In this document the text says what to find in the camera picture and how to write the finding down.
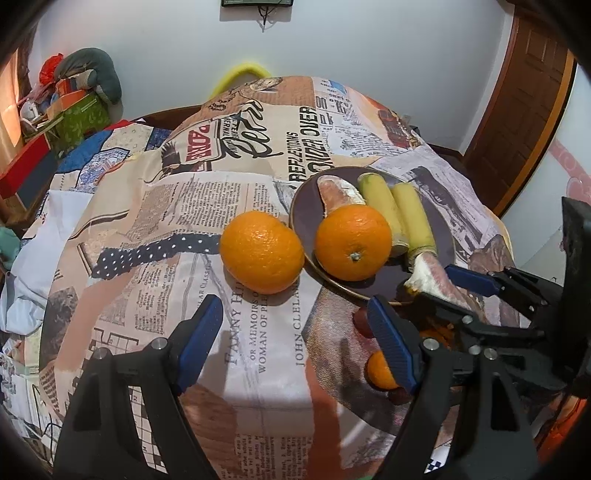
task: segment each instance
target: blue gripper pad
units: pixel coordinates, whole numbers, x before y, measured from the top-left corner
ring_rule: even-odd
[[[418,330],[400,318],[382,296],[369,299],[368,322],[396,383],[413,395],[423,376]]]
[[[193,318],[186,320],[196,322],[197,325],[178,359],[176,384],[181,393],[197,382],[222,320],[222,301],[215,295],[205,297]]]
[[[485,297],[492,297],[493,295],[499,294],[501,287],[494,277],[467,270],[456,265],[446,266],[445,272],[456,287],[465,288]]]

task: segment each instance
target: screw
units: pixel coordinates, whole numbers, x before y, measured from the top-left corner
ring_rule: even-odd
[[[494,348],[485,348],[484,356],[487,357],[489,360],[496,360],[496,358],[499,355],[496,353],[496,350],[494,350]]]
[[[168,340],[164,337],[155,338],[150,342],[150,346],[154,350],[162,350],[168,344]]]
[[[96,358],[97,360],[102,360],[104,357],[106,357],[107,355],[111,354],[111,350],[109,350],[107,347],[102,346],[100,348],[97,348],[95,350],[95,353],[92,354],[92,358]]]
[[[423,346],[427,349],[427,350],[437,350],[439,348],[439,342],[437,340],[435,340],[435,338],[425,338],[423,340]]]

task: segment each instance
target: polka dot pattern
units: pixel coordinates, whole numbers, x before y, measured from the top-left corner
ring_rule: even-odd
[[[180,252],[217,255],[220,235],[202,233],[177,233],[157,242],[135,249],[105,248],[92,270],[93,278],[110,280],[127,273],[137,265],[172,258]]]

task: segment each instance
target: wooden door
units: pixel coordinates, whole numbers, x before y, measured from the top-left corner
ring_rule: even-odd
[[[480,200],[497,215],[533,173],[560,120],[574,73],[551,27],[516,8],[505,62],[465,155]]]

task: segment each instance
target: mandarin orange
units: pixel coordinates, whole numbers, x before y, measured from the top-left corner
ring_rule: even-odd
[[[393,390],[394,388],[398,388],[398,384],[396,383],[381,350],[372,353],[365,365],[365,371],[369,381],[375,387],[382,390]]]
[[[337,208],[320,223],[314,241],[316,259],[330,275],[359,281],[375,275],[392,248],[386,219],[368,205]]]
[[[304,266],[304,248],[294,231],[256,210],[227,225],[220,238],[220,256],[236,280],[267,295],[292,285]]]

